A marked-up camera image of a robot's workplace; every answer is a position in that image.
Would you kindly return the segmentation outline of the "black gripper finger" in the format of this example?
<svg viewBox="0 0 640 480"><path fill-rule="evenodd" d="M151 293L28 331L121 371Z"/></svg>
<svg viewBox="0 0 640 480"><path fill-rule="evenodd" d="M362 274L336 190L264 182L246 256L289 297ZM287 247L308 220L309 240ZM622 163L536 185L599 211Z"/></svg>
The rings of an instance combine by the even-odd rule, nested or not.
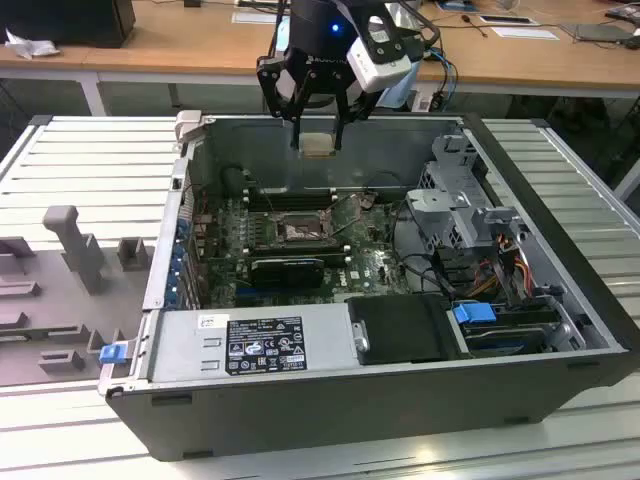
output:
<svg viewBox="0 0 640 480"><path fill-rule="evenodd" d="M355 121L364 121L369 117L376 106L376 93L362 92L353 104L349 104L347 98L348 86L342 76L335 74L332 78L332 83L337 104L334 149L340 150L345 126Z"/></svg>
<svg viewBox="0 0 640 480"><path fill-rule="evenodd" d="M311 96L319 92L319 73L308 59L309 56L302 51L286 51L281 59L261 56L256 65L257 78L271 115L292 124L290 146L294 150L299 149L302 113ZM293 81L293 90L288 98L277 86L284 74Z"/></svg>

